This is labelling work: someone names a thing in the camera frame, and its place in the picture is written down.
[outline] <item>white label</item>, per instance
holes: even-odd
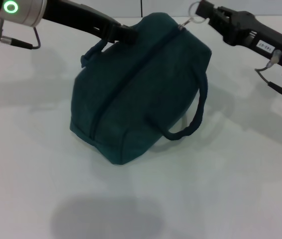
[[[269,53],[273,53],[273,51],[275,50],[274,46],[271,46],[270,44],[260,40],[257,44],[257,47],[263,49],[264,51],[267,51]]]

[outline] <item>bag strap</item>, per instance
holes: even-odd
[[[84,68],[85,66],[87,66],[91,57],[93,57],[93,55],[95,55],[96,53],[101,52],[106,45],[107,41],[101,40],[94,47],[92,47],[84,56],[81,57],[81,67]]]
[[[180,132],[171,133],[168,131],[168,129],[161,128],[159,125],[155,124],[151,120],[151,124],[153,124],[163,134],[165,138],[172,140],[172,141],[179,140],[185,136],[192,135],[200,127],[202,123],[204,106],[205,106],[205,102],[207,99],[207,92],[208,92],[207,76],[205,72],[202,72],[201,70],[196,70],[194,69],[194,67],[192,68],[192,71],[193,71],[194,77],[198,81],[200,95],[199,95],[199,103],[198,103],[195,117],[192,120],[192,122],[189,124],[189,126]]]

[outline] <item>teal bag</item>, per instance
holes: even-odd
[[[134,45],[100,41],[82,56],[75,80],[70,129],[111,163],[144,154],[162,136],[179,140],[202,122],[210,49],[165,13],[133,26]],[[169,129],[185,114],[199,89],[196,115],[178,133]]]

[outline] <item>zipper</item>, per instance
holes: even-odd
[[[96,130],[98,127],[98,124],[106,112],[106,110],[109,108],[113,100],[122,92],[122,90],[127,86],[133,78],[139,73],[143,67],[146,65],[146,63],[152,59],[154,55],[156,55],[163,47],[165,47],[170,41],[172,41],[175,37],[179,36],[182,32],[185,31],[185,28],[180,28],[179,26],[173,28],[167,35],[163,37],[162,40],[160,40],[158,43],[156,43],[149,52],[141,59],[140,62],[138,62],[122,79],[122,81],[119,82],[119,84],[115,87],[115,89],[112,91],[112,93],[105,99],[105,101],[102,103],[98,111],[96,112],[90,129],[90,139],[95,139]]]

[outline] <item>metal ring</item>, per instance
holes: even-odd
[[[188,15],[189,15],[189,17],[191,18],[191,21],[192,21],[192,22],[197,23],[197,24],[200,24],[200,23],[203,23],[204,21],[206,21],[206,19],[203,19],[202,21],[196,21],[194,17],[197,16],[197,15],[196,15],[196,14],[195,14],[194,16],[191,15],[191,9],[192,9],[192,7],[195,6],[195,4],[197,4],[197,3],[199,4],[200,1],[196,1],[196,2],[192,3],[192,4],[189,6]]]

